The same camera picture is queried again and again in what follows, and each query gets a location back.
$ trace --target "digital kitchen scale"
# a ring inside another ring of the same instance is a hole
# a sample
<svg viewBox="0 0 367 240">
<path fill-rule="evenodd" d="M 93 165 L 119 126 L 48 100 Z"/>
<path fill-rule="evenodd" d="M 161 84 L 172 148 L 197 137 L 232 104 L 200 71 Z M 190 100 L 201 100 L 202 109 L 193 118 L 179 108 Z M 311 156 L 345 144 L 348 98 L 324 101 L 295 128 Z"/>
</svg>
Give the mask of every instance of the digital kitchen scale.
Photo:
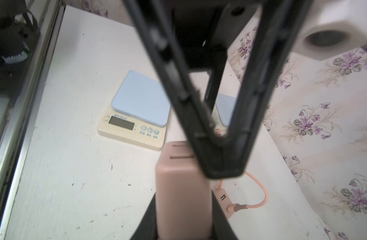
<svg viewBox="0 0 367 240">
<path fill-rule="evenodd" d="M 100 135 L 152 150 L 163 146 L 170 101 L 160 82 L 130 71 L 97 126 Z"/>
<path fill-rule="evenodd" d="M 215 107 L 211 114 L 215 123 L 215 131 L 217 133 L 221 135 L 225 135 L 227 133 L 236 101 L 237 98 L 217 94 Z"/>
</svg>

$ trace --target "electrical outlet slot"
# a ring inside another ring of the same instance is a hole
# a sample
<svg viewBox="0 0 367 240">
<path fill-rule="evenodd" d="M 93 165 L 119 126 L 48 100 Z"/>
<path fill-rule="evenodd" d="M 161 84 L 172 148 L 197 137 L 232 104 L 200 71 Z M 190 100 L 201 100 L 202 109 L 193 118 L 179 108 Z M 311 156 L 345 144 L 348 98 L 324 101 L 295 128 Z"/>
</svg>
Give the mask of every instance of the electrical outlet slot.
<svg viewBox="0 0 367 240">
<path fill-rule="evenodd" d="M 194 154 L 176 154 L 171 155 L 170 159 L 194 158 Z"/>
<path fill-rule="evenodd" d="M 187 146 L 186 143 L 173 143 L 173 147 L 185 147 Z"/>
<path fill-rule="evenodd" d="M 228 211 L 228 207 L 231 204 L 233 204 L 231 202 L 231 199 L 229 198 L 229 195 L 224 189 L 215 190 L 214 195 L 217 198 L 217 202 L 219 203 L 219 206 L 221 207 L 226 218 L 229 219 L 234 213 L 234 211 L 233 212 Z"/>
</svg>

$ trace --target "white toilet paper roll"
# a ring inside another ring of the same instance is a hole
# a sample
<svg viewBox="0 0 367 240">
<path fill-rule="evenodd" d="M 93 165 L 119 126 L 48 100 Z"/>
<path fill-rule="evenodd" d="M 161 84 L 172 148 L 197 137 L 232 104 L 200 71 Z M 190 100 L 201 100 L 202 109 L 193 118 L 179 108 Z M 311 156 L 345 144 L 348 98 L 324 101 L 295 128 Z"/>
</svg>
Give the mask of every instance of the white toilet paper roll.
<svg viewBox="0 0 367 240">
<path fill-rule="evenodd" d="M 324 60 L 367 44 L 367 0 L 315 0 L 293 51 Z"/>
</svg>

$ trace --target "white table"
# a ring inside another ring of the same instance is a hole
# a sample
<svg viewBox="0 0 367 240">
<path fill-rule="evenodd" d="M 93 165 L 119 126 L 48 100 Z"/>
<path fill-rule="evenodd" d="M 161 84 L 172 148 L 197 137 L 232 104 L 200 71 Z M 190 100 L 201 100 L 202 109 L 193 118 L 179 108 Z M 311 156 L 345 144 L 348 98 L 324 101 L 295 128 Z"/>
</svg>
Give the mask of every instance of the white table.
<svg viewBox="0 0 367 240">
<path fill-rule="evenodd" d="M 131 237 L 155 192 L 160 151 L 96 131 L 129 70 L 158 79 L 135 29 L 67 7 L 5 239 Z M 206 74 L 192 79 L 203 91 Z M 236 96 L 239 86 L 226 64 L 219 93 Z M 171 109 L 165 141 L 184 139 Z M 269 200 L 232 216 L 239 239 L 328 238 L 263 126 L 247 171 Z M 263 199 L 247 176 L 226 180 L 224 188 L 235 203 Z"/>
</svg>

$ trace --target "wall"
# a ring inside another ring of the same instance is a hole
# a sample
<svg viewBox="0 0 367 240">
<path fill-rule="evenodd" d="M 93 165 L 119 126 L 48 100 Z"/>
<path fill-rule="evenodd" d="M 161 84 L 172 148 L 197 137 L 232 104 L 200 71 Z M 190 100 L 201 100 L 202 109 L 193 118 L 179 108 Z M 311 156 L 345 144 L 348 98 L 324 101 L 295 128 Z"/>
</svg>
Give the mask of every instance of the wall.
<svg viewBox="0 0 367 240">
<path fill-rule="evenodd" d="M 65 3 L 85 11 L 133 26 L 122 0 L 65 0 Z"/>
<path fill-rule="evenodd" d="M 258 23 L 229 48 L 240 81 Z M 326 233 L 367 239 L 367 46 L 325 61 L 291 53 L 275 87 L 263 123 Z"/>
</svg>

